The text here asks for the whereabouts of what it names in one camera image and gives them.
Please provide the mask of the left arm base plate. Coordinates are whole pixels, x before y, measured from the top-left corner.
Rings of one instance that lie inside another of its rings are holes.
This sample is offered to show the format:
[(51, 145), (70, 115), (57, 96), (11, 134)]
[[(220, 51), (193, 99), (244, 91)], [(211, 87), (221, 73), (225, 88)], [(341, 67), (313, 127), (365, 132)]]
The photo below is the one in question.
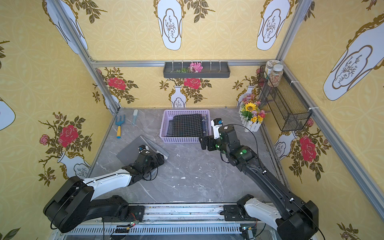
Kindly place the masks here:
[(134, 206), (123, 206), (116, 213), (110, 214), (109, 216), (102, 217), (104, 222), (133, 222), (143, 221), (145, 213), (145, 206), (134, 205)]

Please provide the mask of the blue striped pillowcase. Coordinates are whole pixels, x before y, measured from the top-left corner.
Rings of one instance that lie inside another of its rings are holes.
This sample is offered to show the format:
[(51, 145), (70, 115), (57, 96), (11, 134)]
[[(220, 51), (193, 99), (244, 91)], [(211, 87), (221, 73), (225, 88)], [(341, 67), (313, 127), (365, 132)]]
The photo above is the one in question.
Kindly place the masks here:
[(208, 130), (208, 121), (207, 117), (203, 116), (202, 117), (202, 128), (203, 128), (203, 136), (208, 136), (209, 135), (209, 130)]

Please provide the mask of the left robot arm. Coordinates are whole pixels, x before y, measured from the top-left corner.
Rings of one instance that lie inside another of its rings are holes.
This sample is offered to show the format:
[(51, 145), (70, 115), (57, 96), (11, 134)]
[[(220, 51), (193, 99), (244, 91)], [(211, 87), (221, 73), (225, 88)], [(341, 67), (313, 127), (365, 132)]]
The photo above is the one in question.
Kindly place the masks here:
[(121, 169), (94, 178), (69, 178), (43, 209), (51, 229), (68, 233), (79, 224), (97, 218), (125, 221), (136, 215), (120, 196), (100, 199), (101, 195), (154, 179), (152, 172), (165, 163), (167, 156), (139, 147), (136, 161)]

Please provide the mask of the purple plastic basket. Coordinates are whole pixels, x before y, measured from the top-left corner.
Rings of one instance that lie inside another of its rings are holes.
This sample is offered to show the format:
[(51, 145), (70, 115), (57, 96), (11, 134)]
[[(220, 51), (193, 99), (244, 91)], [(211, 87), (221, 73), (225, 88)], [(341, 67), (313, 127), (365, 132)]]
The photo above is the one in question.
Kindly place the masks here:
[(164, 143), (198, 143), (211, 134), (209, 110), (171, 109), (163, 113), (160, 137)]

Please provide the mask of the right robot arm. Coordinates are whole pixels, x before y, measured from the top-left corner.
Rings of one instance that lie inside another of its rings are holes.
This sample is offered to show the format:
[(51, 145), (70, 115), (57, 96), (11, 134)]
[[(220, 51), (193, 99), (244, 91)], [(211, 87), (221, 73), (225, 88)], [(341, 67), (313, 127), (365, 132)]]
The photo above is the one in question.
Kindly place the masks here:
[(211, 121), (214, 134), (200, 138), (203, 150), (219, 151), (221, 158), (248, 176), (271, 200), (273, 206), (250, 195), (238, 201), (246, 216), (265, 222), (283, 240), (310, 240), (320, 231), (319, 209), (304, 202), (284, 186), (262, 163), (257, 152), (242, 145), (234, 125), (224, 125), (222, 119)]

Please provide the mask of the plain grey pillowcase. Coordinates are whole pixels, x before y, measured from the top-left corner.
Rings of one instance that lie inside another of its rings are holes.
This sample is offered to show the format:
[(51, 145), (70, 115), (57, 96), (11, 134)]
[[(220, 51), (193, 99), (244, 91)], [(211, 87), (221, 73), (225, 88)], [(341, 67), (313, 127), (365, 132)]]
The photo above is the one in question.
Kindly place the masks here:
[(148, 138), (140, 135), (136, 139), (134, 139), (130, 144), (128, 144), (125, 148), (123, 148), (118, 154), (117, 158), (125, 165), (133, 164), (137, 157), (139, 156), (139, 146), (145, 145), (145, 149), (149, 149), (154, 151), (155, 153), (160, 153), (164, 156), (165, 160), (168, 159), (170, 154), (160, 147), (155, 142), (149, 140)]

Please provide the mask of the black grid pillowcase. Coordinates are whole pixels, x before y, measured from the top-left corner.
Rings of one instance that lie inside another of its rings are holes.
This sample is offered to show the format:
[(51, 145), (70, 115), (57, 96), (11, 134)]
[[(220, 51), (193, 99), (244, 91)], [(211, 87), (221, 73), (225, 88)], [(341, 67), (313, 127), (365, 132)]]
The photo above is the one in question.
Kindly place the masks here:
[(173, 137), (202, 137), (202, 116), (199, 114), (177, 115), (172, 122)]

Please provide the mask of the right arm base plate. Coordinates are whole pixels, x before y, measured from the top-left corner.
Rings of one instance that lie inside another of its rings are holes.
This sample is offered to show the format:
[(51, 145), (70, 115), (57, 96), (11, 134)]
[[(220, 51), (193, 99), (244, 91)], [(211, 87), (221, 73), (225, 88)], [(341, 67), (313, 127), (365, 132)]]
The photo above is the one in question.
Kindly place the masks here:
[(224, 205), (223, 210), (220, 212), (221, 216), (224, 216), (225, 221), (259, 221), (257, 218), (253, 218), (248, 215), (245, 208), (238, 205)]

